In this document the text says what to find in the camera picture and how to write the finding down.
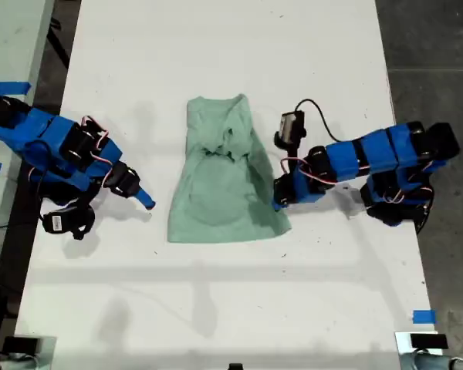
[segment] cable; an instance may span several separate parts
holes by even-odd
[[[4,288],[5,290],[8,290],[8,291],[11,291],[12,293],[16,293],[18,295],[22,295],[22,293],[20,291],[17,291],[16,289],[14,288],[10,288],[9,286],[7,285],[4,285],[2,283],[0,283],[0,288]]]
[[[295,158],[295,157],[290,157],[290,156],[288,156],[288,157],[283,158],[282,160],[279,161],[279,164],[281,165],[281,168],[282,168],[282,170],[283,170],[283,173],[288,173],[288,172],[286,171],[285,166],[283,165],[283,162],[285,162],[286,160],[296,160],[296,161],[299,161],[299,162],[302,162],[302,163],[306,164],[306,165],[309,166],[309,168],[310,168],[310,165],[309,165],[309,163],[308,163],[306,160],[303,160],[302,158]],[[324,180],[324,179],[321,178],[321,177],[314,176],[314,175],[312,175],[311,173],[307,173],[307,172],[304,172],[304,171],[302,171],[302,170],[299,170],[299,172],[300,172],[302,175],[307,176],[307,177],[310,178],[310,179],[317,180],[317,181],[319,181],[320,183],[325,183],[325,184],[327,184],[327,185],[336,185],[336,184],[338,183],[337,181]]]
[[[429,168],[430,166],[432,166],[432,163],[434,161],[430,161],[429,163],[427,163],[424,168],[422,168],[422,170],[420,172],[424,172],[427,168]],[[408,182],[410,182],[411,179],[413,179],[415,177],[417,173],[414,173],[413,175],[411,175],[410,177],[408,177]],[[434,189],[430,189],[430,188],[425,188],[425,187],[422,187],[421,188],[422,190],[430,190],[432,192],[434,192]],[[404,194],[403,194],[403,189],[399,189],[398,192],[396,193],[396,195],[392,198],[392,199],[388,199],[386,198],[386,194],[383,195],[383,198],[384,198],[384,201],[386,203],[393,203],[393,204],[399,204],[401,203],[403,200],[404,200]]]
[[[321,110],[321,108],[319,107],[319,105],[314,102],[312,99],[304,99],[302,100],[300,103],[298,103],[296,105],[296,108],[295,108],[295,111],[299,110],[299,107],[305,103],[305,102],[309,102],[309,103],[312,103],[314,106],[316,106],[317,110],[319,110],[319,114],[321,115],[321,119],[323,120],[323,125],[324,127],[326,128],[326,131],[327,133],[331,136],[331,139],[333,139],[334,141],[336,141],[337,143],[341,143],[342,140],[338,140],[336,137],[334,137],[334,135],[331,133],[331,130],[330,128],[327,126],[327,123],[326,123],[326,119],[324,118],[324,114],[323,114],[323,111]]]
[[[435,191],[434,191],[434,188],[431,185],[429,185],[428,187],[432,191],[432,196],[431,196],[431,199],[429,200],[429,203],[427,203],[427,205],[424,206],[425,216],[424,216],[424,219],[422,220],[422,222],[420,223],[420,225],[417,228],[417,234],[422,231],[425,224],[427,223],[427,221],[429,219],[429,215],[431,214],[432,206],[434,205]]]
[[[35,192],[35,198],[37,199],[38,201],[38,217],[41,221],[43,221],[43,216],[41,215],[41,202],[42,202],[42,198],[39,196],[39,188],[41,187],[41,184],[43,182],[43,180],[45,179],[45,176],[46,174],[48,173],[48,169],[51,167],[52,165],[52,162],[53,162],[53,153],[52,153],[52,148],[49,147],[48,143],[43,141],[43,140],[33,140],[33,141],[29,141],[25,144],[25,146],[31,146],[32,144],[42,144],[45,148],[46,148],[46,151],[48,152],[48,164],[46,165],[45,167],[45,170],[43,171],[41,177],[39,178],[39,181],[38,181],[38,186],[36,187],[36,192]],[[29,177],[31,176],[31,173],[32,171],[34,170],[35,167],[33,167],[30,171],[29,171]]]

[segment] gray floor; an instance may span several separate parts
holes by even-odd
[[[432,179],[437,197],[419,242],[438,330],[463,357],[463,0],[377,0],[377,8],[397,121],[450,122],[462,148]],[[67,49],[78,11],[79,1],[57,0]],[[35,104],[58,110],[65,77],[47,46]]]

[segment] mint green shirt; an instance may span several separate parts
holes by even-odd
[[[284,234],[272,208],[272,168],[245,95],[188,102],[186,160],[168,220],[168,241],[227,243]]]

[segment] red wire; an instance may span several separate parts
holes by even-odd
[[[306,161],[306,160],[303,160],[302,158],[295,158],[295,157],[286,157],[286,158],[283,158],[282,160],[279,161],[279,164],[281,165],[281,168],[283,170],[284,173],[288,173],[286,171],[286,168],[285,168],[285,165],[283,164],[283,162],[287,161],[287,160],[297,160],[299,162],[302,162],[304,164],[306,164],[308,167],[310,167],[309,163]],[[299,170],[299,172],[304,175],[304,176],[307,176],[308,178],[310,179],[314,179],[314,180],[317,180],[319,181],[320,183],[326,183],[328,185],[336,185],[338,182],[337,181],[329,181],[329,180],[324,180],[320,177],[317,177],[317,176],[314,176],[312,175],[311,173],[307,173],[307,172],[304,172],[302,170]]]

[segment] cloth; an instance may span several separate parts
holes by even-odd
[[[168,220],[168,241],[227,243],[284,234],[272,208],[272,168],[245,95],[188,102],[186,160]]]

